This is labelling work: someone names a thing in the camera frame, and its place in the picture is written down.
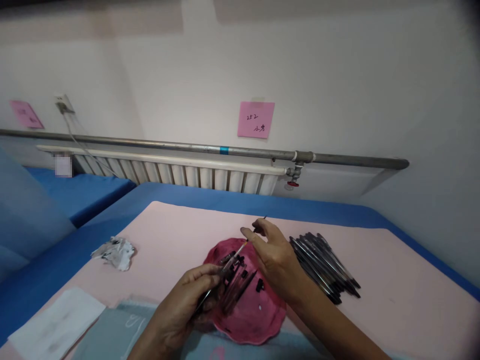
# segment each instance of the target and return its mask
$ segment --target blue mattress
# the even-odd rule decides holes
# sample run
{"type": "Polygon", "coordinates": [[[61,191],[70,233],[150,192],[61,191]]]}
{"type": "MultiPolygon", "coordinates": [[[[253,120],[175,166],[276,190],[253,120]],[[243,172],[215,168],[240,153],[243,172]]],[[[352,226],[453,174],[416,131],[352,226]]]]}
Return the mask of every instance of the blue mattress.
{"type": "Polygon", "coordinates": [[[55,177],[51,169],[26,167],[77,228],[100,214],[137,185],[113,176],[78,174],[55,177]]]}
{"type": "Polygon", "coordinates": [[[148,182],[0,283],[0,346],[90,260],[92,251],[123,230],[152,201],[312,223],[388,229],[480,301],[480,289],[369,207],[148,182]]]}

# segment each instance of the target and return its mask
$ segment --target power cord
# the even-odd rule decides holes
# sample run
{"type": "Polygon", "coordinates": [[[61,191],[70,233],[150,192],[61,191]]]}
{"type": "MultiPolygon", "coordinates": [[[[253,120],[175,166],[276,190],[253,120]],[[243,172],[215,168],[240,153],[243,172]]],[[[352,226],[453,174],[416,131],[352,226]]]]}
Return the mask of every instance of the power cord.
{"type": "Polygon", "coordinates": [[[67,119],[67,114],[75,114],[75,111],[70,110],[63,102],[56,102],[55,103],[56,107],[58,108],[58,111],[60,111],[60,114],[63,116],[63,120],[65,120],[66,127],[68,128],[68,133],[70,134],[71,139],[75,144],[77,144],[88,156],[90,156],[93,160],[97,162],[98,165],[101,167],[107,169],[109,172],[111,172],[113,175],[115,175],[117,178],[121,178],[115,171],[110,166],[105,165],[104,163],[101,163],[98,161],[95,156],[93,156],[90,151],[87,150],[86,147],[81,145],[77,139],[74,137],[74,134],[72,133],[72,129],[70,128],[69,121],[67,119]]]}

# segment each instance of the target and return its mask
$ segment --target crumpled paper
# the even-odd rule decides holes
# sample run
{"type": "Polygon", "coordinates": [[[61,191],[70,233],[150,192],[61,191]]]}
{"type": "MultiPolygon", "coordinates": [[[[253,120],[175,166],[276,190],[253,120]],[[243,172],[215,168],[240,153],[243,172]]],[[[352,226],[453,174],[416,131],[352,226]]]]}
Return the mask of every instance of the crumpled paper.
{"type": "Polygon", "coordinates": [[[110,241],[104,243],[91,253],[92,259],[105,259],[108,264],[120,271],[130,269],[130,258],[135,254],[133,245],[120,236],[112,236],[110,241]]]}

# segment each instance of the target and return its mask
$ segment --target white cloth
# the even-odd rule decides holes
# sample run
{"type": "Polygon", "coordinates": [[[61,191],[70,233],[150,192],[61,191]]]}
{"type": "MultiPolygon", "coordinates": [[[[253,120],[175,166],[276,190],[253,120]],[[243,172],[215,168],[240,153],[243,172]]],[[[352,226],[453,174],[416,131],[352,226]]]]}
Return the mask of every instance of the white cloth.
{"type": "Polygon", "coordinates": [[[105,259],[116,269],[127,271],[130,269],[130,257],[134,253],[135,248],[127,239],[120,236],[112,236],[110,241],[91,253],[91,258],[105,259]]]}
{"type": "Polygon", "coordinates": [[[73,287],[8,340],[25,360],[60,360],[104,309],[97,299],[73,287]]]}

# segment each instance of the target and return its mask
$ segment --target electrical outlet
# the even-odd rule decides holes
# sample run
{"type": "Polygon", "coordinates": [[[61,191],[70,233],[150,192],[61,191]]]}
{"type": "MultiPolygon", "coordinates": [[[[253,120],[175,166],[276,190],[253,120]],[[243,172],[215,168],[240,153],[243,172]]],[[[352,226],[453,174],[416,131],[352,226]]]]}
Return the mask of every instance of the electrical outlet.
{"type": "Polygon", "coordinates": [[[73,113],[75,112],[74,107],[70,103],[70,100],[67,94],[54,93],[53,97],[55,98],[55,103],[63,103],[65,104],[68,110],[70,110],[73,113]]]}

